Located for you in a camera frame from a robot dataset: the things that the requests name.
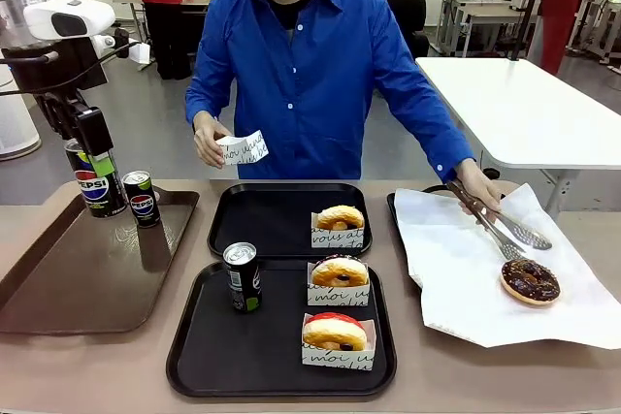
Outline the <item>person's left forearm blue sleeve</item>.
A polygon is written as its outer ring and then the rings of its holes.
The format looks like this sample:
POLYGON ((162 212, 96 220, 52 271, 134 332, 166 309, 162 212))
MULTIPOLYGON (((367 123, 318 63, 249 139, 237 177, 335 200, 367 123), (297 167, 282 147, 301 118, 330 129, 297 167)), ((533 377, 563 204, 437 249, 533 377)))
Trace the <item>person's left forearm blue sleeve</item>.
POLYGON ((463 133, 429 84, 386 89, 392 114, 418 140, 441 181, 464 179, 474 154, 463 133))

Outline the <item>person's left hand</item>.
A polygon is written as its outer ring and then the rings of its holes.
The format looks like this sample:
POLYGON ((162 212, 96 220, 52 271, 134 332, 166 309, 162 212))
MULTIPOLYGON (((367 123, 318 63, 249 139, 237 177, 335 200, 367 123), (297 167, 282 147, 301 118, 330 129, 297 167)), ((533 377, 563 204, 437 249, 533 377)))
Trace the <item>person's left hand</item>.
POLYGON ((501 210, 501 192, 499 189, 481 171, 472 158, 460 162, 456 168, 456 174, 465 190, 471 196, 479 198, 487 206, 485 215, 491 222, 494 222, 496 212, 501 210))

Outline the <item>black vertical pole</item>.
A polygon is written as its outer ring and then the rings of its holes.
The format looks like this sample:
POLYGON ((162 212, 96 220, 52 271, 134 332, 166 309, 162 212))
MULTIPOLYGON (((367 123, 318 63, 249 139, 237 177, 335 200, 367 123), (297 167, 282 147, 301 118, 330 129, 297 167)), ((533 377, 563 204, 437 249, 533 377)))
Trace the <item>black vertical pole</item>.
POLYGON ((530 18, 534 9, 535 2, 536 0, 528 0, 526 8, 523 11, 523 16, 519 22, 518 34, 515 40, 514 48, 511 55, 509 56, 509 59, 511 61, 518 60, 520 49, 522 48, 527 29, 530 25, 530 18))

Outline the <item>red frosted donut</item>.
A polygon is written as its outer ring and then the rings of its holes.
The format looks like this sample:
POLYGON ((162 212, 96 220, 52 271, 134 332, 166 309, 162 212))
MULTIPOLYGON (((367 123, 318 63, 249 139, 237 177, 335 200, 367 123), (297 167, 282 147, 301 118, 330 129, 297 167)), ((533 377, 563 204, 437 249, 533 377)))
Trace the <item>red frosted donut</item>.
POLYGON ((364 351, 367 347, 367 334, 362 324, 334 312, 309 317, 302 329, 302 340, 325 350, 364 351))

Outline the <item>red-topped donut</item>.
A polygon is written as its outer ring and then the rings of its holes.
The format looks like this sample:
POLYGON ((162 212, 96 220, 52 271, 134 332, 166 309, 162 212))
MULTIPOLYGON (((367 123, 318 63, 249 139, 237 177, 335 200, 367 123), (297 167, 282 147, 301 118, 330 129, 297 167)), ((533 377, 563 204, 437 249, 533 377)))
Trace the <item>red-topped donut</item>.
MULTIPOLYGON (((304 315, 303 326, 311 316, 307 313, 304 315)), ((367 334, 367 347, 364 351, 325 350, 310 346, 301 340, 302 364, 370 371, 373 368, 376 355, 376 325, 374 320, 359 322, 367 334)))

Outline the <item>white paper sheet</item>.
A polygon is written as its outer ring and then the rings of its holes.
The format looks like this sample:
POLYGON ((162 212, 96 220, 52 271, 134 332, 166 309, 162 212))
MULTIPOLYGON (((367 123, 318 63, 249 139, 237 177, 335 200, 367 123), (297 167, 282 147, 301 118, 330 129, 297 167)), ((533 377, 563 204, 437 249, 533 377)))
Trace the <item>white paper sheet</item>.
POLYGON ((526 256, 557 277, 559 299, 536 306, 512 297, 500 279, 504 256, 456 199, 399 189, 397 225, 409 276, 422 290, 425 326, 485 348, 554 339, 621 349, 621 302, 544 212, 533 189, 523 184, 501 205, 551 241, 551 249, 527 249, 526 256))

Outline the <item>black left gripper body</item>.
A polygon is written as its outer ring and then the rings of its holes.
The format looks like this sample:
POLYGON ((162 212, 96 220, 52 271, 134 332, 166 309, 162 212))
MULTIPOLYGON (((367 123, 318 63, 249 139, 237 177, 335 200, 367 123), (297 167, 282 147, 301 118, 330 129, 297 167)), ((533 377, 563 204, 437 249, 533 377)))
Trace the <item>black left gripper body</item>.
POLYGON ((86 90, 108 82, 90 39, 68 39, 30 48, 1 48, 18 94, 86 90))

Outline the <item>yellow frosted donut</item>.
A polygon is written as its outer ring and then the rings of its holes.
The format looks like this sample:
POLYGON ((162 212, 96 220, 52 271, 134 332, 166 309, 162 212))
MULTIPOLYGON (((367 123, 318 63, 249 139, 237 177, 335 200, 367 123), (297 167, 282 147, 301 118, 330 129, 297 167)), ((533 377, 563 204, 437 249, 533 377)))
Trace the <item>yellow frosted donut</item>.
POLYGON ((322 230, 345 231, 364 226, 364 215, 356 207, 344 205, 328 207, 316 215, 316 227, 322 230))

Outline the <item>person's right hand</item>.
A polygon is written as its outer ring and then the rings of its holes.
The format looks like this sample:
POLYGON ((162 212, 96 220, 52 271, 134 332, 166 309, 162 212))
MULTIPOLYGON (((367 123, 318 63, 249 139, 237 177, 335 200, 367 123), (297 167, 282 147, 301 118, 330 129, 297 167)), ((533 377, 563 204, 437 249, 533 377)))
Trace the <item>person's right hand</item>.
POLYGON ((199 111, 193 118, 194 143, 199 158, 207 165, 222 169, 224 156, 217 141, 231 136, 231 132, 207 111, 199 111))

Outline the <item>glazed donut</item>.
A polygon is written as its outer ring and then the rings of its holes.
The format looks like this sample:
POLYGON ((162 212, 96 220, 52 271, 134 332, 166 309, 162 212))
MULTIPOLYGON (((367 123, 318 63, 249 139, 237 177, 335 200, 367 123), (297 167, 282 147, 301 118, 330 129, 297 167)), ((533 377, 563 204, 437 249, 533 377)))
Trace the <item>glazed donut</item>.
POLYGON ((310 246, 312 248, 362 248, 365 228, 333 231, 318 227, 318 214, 311 214, 310 246))

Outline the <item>white cylindrical air purifier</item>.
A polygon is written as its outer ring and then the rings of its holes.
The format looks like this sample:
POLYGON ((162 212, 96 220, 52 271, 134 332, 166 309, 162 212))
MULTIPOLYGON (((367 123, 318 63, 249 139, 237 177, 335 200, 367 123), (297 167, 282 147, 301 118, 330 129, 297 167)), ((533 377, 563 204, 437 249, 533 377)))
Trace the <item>white cylindrical air purifier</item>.
POLYGON ((34 152, 41 146, 39 133, 7 65, 0 64, 0 162, 34 152))

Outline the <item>black Pepsi can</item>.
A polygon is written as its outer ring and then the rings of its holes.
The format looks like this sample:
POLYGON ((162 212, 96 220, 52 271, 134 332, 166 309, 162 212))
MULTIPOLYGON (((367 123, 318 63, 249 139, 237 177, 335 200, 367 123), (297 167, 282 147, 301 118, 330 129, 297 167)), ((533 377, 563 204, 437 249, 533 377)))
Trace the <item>black Pepsi can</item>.
POLYGON ((90 156, 76 139, 67 141, 64 148, 90 213, 107 218, 125 210, 125 196, 112 154, 90 156))
POLYGON ((133 171, 122 178, 130 209, 139 227, 150 228, 160 221, 160 212, 150 174, 133 171))
POLYGON ((243 313, 256 310, 262 292, 255 246, 249 242, 230 244, 223 252, 223 260, 234 308, 243 313))

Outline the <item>person in red dress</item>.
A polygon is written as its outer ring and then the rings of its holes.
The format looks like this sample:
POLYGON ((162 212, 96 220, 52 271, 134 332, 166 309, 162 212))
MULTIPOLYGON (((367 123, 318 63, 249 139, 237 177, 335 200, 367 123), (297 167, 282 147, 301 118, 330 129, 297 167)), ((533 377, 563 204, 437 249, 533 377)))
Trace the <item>person in red dress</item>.
POLYGON ((540 0, 539 18, 527 59, 547 73, 558 74, 579 0, 540 0))

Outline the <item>white paper bag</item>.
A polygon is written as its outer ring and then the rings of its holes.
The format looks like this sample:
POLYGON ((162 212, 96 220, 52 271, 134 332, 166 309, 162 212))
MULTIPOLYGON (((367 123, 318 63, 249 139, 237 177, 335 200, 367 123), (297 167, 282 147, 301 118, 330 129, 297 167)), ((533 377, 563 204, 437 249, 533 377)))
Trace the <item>white paper bag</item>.
POLYGON ((148 65, 150 58, 150 45, 142 42, 132 42, 128 49, 129 58, 138 65, 148 65))

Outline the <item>person's right forearm blue sleeve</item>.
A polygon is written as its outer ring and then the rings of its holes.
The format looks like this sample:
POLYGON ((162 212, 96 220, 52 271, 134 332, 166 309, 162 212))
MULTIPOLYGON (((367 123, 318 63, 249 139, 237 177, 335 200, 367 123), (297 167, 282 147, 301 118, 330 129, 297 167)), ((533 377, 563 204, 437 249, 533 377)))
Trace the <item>person's right forearm blue sleeve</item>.
POLYGON ((232 73, 197 67, 185 95, 186 119, 193 128, 198 127, 197 118, 207 113, 218 119, 221 111, 229 105, 232 73))

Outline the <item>dark chocolate donut with nuts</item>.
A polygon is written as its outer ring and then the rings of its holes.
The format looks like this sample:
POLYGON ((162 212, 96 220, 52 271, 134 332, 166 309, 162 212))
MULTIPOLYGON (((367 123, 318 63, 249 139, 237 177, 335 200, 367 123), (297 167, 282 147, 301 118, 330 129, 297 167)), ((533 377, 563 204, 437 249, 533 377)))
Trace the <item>dark chocolate donut with nuts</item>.
POLYGON ((511 296, 529 305, 550 305, 561 295, 560 284, 551 270, 529 259, 506 261, 500 280, 511 296))

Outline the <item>white folding table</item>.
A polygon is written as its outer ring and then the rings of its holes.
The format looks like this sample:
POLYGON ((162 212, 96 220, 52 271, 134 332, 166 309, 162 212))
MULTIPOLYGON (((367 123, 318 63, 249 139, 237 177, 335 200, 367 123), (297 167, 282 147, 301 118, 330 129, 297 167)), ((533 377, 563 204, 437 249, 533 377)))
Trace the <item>white folding table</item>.
POLYGON ((552 183, 552 218, 584 171, 621 171, 621 115, 525 60, 427 57, 421 72, 502 167, 552 183))

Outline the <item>brown plastic tray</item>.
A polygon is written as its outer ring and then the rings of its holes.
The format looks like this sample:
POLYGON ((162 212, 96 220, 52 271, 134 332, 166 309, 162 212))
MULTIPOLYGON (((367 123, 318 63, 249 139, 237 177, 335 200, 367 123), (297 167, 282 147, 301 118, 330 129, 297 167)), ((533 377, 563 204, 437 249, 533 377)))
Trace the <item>brown plastic tray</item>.
POLYGON ((0 334, 127 333, 149 318, 196 208, 195 191, 159 189, 161 218, 98 219, 75 195, 0 279, 0 334))

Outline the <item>white background desk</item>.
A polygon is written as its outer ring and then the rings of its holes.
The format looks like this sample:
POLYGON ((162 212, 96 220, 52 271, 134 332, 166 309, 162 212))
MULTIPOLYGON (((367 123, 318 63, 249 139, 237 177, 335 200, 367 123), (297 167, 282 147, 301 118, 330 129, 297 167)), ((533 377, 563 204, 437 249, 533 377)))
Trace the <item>white background desk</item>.
POLYGON ((506 0, 441 0, 432 46, 443 56, 491 55, 523 19, 506 0))

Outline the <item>person in blue shirt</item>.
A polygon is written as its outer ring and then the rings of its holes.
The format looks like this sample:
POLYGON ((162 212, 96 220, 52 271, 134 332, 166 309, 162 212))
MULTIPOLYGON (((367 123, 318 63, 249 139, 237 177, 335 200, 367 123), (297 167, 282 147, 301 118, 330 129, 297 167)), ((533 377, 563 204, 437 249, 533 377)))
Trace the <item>person in blue shirt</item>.
POLYGON ((197 67, 232 73, 235 134, 263 134, 248 179, 359 178, 374 92, 430 85, 386 0, 212 0, 197 67))

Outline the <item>metal serving tongs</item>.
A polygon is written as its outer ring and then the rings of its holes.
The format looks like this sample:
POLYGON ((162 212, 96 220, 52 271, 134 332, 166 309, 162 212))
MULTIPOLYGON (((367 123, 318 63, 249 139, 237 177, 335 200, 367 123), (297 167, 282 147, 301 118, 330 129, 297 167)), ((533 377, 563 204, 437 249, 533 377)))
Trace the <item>metal serving tongs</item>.
POLYGON ((526 258, 526 251, 520 246, 520 243, 536 250, 549 250, 552 248, 552 242, 544 235, 510 216, 494 210, 495 219, 499 220, 512 234, 517 240, 515 242, 487 218, 486 213, 492 211, 492 208, 488 207, 479 198, 470 195, 459 179, 449 181, 446 187, 465 205, 475 220, 482 225, 507 261, 526 258))

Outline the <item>seated person in black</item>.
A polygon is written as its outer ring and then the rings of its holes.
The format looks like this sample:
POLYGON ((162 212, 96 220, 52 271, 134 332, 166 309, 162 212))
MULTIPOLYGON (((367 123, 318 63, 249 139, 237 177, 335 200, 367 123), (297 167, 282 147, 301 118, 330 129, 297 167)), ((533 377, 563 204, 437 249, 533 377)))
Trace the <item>seated person in black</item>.
POLYGON ((424 34, 426 0, 387 0, 414 59, 427 57, 429 39, 424 34))

